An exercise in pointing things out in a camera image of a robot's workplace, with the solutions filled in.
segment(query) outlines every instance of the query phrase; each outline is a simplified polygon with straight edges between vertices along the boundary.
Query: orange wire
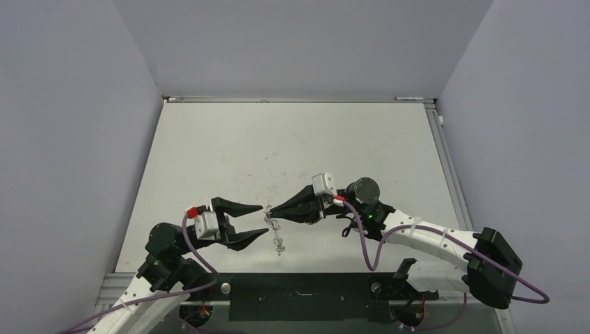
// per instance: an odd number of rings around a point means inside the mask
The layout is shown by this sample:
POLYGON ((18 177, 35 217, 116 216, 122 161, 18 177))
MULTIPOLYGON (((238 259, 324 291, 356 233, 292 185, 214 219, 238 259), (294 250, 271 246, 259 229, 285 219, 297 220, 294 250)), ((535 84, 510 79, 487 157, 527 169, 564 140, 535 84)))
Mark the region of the orange wire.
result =
POLYGON ((422 304, 420 305, 420 308, 418 309, 418 312, 420 312, 420 310, 424 309, 424 304, 426 303, 426 295, 422 295, 422 304))
POLYGON ((205 301, 207 301, 207 299, 210 299, 211 297, 213 297, 213 287, 209 288, 209 296, 206 299, 203 299, 203 302, 201 303, 201 310, 208 316, 211 316, 211 313, 209 313, 209 311, 206 309, 205 307, 205 301))

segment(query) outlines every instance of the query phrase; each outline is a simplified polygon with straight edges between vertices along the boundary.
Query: red connector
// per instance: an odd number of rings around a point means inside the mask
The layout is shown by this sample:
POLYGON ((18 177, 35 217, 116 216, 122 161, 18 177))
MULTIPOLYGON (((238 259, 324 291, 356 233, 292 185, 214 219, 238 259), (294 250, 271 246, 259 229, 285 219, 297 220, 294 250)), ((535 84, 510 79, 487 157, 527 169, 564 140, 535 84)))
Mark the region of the red connector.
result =
POLYGON ((346 198, 342 196, 334 196, 334 199, 332 200, 332 204, 337 205, 339 207, 343 207, 344 202, 346 202, 346 198))
POLYGON ((199 211, 197 210, 197 207, 190 207, 186 209, 186 215, 189 217, 189 219, 193 219, 199 215, 199 211))

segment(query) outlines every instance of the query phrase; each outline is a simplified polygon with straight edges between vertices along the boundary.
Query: screw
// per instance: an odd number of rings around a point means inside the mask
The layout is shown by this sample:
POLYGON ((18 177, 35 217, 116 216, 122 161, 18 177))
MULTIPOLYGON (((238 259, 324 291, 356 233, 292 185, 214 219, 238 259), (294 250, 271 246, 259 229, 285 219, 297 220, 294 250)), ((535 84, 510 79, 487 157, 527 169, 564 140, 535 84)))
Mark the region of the screw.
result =
POLYGON ((381 288, 381 284, 379 282, 375 282, 375 283, 371 284, 371 291, 373 291, 373 292, 379 291, 380 288, 381 288))
POLYGON ((221 293, 229 294, 232 291, 232 286, 229 283, 223 283, 221 285, 221 293))

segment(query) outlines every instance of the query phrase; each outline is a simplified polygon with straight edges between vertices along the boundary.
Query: wire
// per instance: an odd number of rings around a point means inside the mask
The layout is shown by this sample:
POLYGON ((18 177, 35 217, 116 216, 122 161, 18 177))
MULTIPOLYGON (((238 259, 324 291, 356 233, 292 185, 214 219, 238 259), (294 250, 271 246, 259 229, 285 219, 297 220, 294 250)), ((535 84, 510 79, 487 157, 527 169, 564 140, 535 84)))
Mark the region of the wire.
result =
POLYGON ((78 329, 75 329, 73 332, 70 332, 70 334, 75 334, 75 333, 89 331, 89 330, 92 329, 92 327, 94 327, 94 326, 87 326, 87 327, 78 328, 78 329))
POLYGON ((195 328, 193 325, 189 324, 188 321, 176 315, 166 315, 167 318, 174 319, 177 321, 182 322, 188 329, 193 332, 193 334, 201 334, 201 333, 211 333, 211 334, 245 334, 244 332, 240 331, 225 331, 225 330, 218 330, 218 329, 201 329, 195 328))
POLYGON ((418 312, 420 312, 420 310, 424 309, 424 304, 426 304, 426 295, 422 294, 422 304, 420 305, 420 308, 418 309, 418 312))
POLYGON ((461 311, 459 311, 459 313, 457 313, 457 315, 455 316, 455 318, 449 320, 448 322, 442 324, 442 325, 436 325, 436 326, 430 326, 430 327, 412 327, 412 326, 408 326, 404 323, 401 323, 401 325, 404 328, 408 328, 411 329, 412 331, 430 331, 433 329, 442 329, 442 328, 447 328, 449 326, 451 326, 452 324, 456 323, 464 314, 465 314, 465 309, 467 308, 467 294, 463 294, 463 306, 461 307, 461 311))
MULTIPOLYGON (((197 257, 197 259, 199 259, 199 261, 201 261, 201 263, 203 263, 203 265, 205 267, 207 267, 212 273, 215 274, 215 279, 213 279, 211 282, 205 284, 205 285, 201 285, 200 287, 194 287, 193 289, 188 289, 188 290, 183 290, 183 291, 178 291, 178 292, 172 292, 169 294, 162 294, 159 296, 150 296, 150 297, 144 297, 144 298, 138 298, 138 299, 133 299, 131 301, 127 301, 126 304, 139 304, 139 303, 144 303, 146 301, 157 301, 159 299, 164 299, 164 298, 170 298, 170 297, 176 297, 176 296, 181 296, 183 294, 192 294, 195 292, 199 292, 202 291, 204 289, 213 287, 216 283, 217 283, 217 278, 219 277, 219 273, 217 272, 217 270, 215 270, 215 268, 210 265, 195 249, 195 246, 193 246, 193 244, 191 243, 191 240, 189 239, 189 232, 186 229, 186 221, 189 219, 189 215, 188 214, 184 214, 184 218, 182 219, 182 236, 184 237, 184 241, 186 242, 186 245, 189 247, 189 249, 191 250, 191 252, 197 257)), ((76 323, 75 325, 57 332, 56 334, 74 334, 74 333, 78 333, 79 331, 76 330, 76 328, 84 325, 85 323, 92 321, 96 318, 100 318, 103 317, 104 315, 107 315, 111 312, 115 312, 116 310, 120 310, 122 309, 124 306, 123 304, 119 304, 119 305, 115 305, 111 308, 108 308, 104 311, 98 312, 97 314, 88 317, 78 323, 76 323)), ((218 332, 218 333, 237 333, 237 332, 218 332)))
POLYGON ((207 301, 207 299, 210 299, 211 297, 213 297, 213 288, 212 287, 209 288, 209 296, 207 298, 203 299, 203 302, 201 303, 201 306, 200 306, 200 309, 202 310, 202 312, 205 313, 205 315, 207 315, 208 317, 211 316, 211 313, 209 313, 209 311, 205 307, 205 302, 207 301))
POLYGON ((192 325, 189 324, 189 322, 181 317, 178 317, 176 315, 166 315, 166 318, 170 318, 170 319, 174 319, 176 321, 180 321, 182 322, 182 324, 184 324, 191 332, 193 332, 193 334, 200 334, 199 331, 197 331, 197 328, 194 328, 192 325))
MULTIPOLYGON (((379 257, 381 256, 381 249, 385 243, 385 240, 387 240, 387 238, 392 233, 397 232, 399 230, 411 228, 412 225, 399 225, 399 226, 396 226, 396 227, 392 228, 391 230, 388 230, 387 232, 385 232, 383 234, 383 237, 381 238, 381 241, 379 242, 379 246, 377 247, 377 253, 375 254, 375 263, 373 265, 371 265, 371 261, 369 260, 369 254, 367 253, 367 244, 365 242, 365 233, 363 232, 362 221, 360 220, 360 216, 358 215, 358 212, 352 206, 352 204, 348 203, 347 201, 344 201, 344 205, 346 205, 346 207, 348 207, 349 210, 353 213, 354 220, 356 222, 356 225, 358 226, 358 231, 359 231, 359 235, 360 235, 360 244, 362 246, 362 256, 365 258, 365 263, 367 264, 367 267, 369 268, 370 271, 375 271, 375 269, 377 269, 377 264, 379 264, 379 257)), ((439 235, 443 235, 442 231, 439 231, 435 228, 431 228, 430 226, 416 225, 415 228, 417 228, 418 230, 426 230, 426 231, 433 232, 433 233, 436 233, 439 235)), ((519 275, 516 275, 512 271, 503 267, 501 264, 499 264, 496 261, 492 260, 491 258, 485 256, 484 254, 482 254, 478 250, 475 250, 475 249, 469 247, 467 244, 463 243, 461 240, 453 237, 452 235, 446 234, 445 237, 447 239, 449 239, 450 241, 453 241, 455 244, 458 244, 459 246, 463 247, 467 251, 471 252, 473 255, 476 255, 477 257, 485 260, 486 262, 489 262, 496 269, 502 271, 503 273, 510 276, 510 278, 517 280, 518 282, 522 283, 524 286, 526 286, 527 288, 529 288, 533 292, 537 293, 539 296, 543 297, 543 299, 531 299, 531 298, 520 297, 520 296, 512 296, 512 299, 514 301, 524 301, 526 303, 533 303, 533 304, 549 303, 549 296, 545 292, 541 291, 541 289, 539 289, 538 287, 535 287, 533 284, 527 282, 525 279, 521 278, 519 275)))
POLYGON ((200 306, 197 307, 197 310, 195 312, 189 313, 186 317, 184 317, 184 320, 189 320, 190 318, 196 316, 196 315, 201 315, 201 308, 200 306))
POLYGON ((275 232, 275 237, 273 239, 273 243, 275 244, 276 251, 278 253, 278 256, 280 256, 280 254, 282 252, 284 252, 286 250, 286 248, 282 245, 283 240, 281 237, 279 237, 278 235, 278 231, 280 230, 280 225, 278 225, 278 221, 274 218, 271 218, 271 208, 272 205, 268 204, 266 206, 266 211, 264 212, 264 221, 273 229, 273 231, 275 232))

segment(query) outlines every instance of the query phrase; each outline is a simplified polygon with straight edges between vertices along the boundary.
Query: black joint housing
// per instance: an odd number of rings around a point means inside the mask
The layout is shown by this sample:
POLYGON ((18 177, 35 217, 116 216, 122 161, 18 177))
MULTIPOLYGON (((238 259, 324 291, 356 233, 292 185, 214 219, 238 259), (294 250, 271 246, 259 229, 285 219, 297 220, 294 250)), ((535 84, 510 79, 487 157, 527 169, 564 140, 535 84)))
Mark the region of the black joint housing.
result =
POLYGON ((169 292, 178 282, 183 284, 185 290, 197 287, 207 277, 207 272, 194 260, 182 256, 163 260, 148 255, 137 271, 137 277, 148 281, 153 292, 169 292))
POLYGON ((416 259, 413 258, 404 259, 393 277, 375 275, 369 278, 367 291, 371 291, 370 287, 373 283, 380 284, 379 289, 371 293, 372 302, 367 308, 369 322, 390 323, 394 321, 394 312, 397 315, 404 313, 406 307, 390 306, 389 301, 408 301, 406 305, 409 305, 412 301, 418 300, 423 296, 430 301, 439 298, 438 292, 417 291, 408 283, 408 272, 416 262, 416 259))
MULTIPOLYGON (((494 229, 484 228, 484 231, 477 237, 475 250, 516 275, 520 274, 523 269, 523 262, 508 245, 506 239, 494 229)), ((476 255, 471 254, 466 259, 469 263, 467 277, 463 278, 463 282, 469 286, 471 295, 492 308, 507 309, 516 286, 516 280, 476 255)))

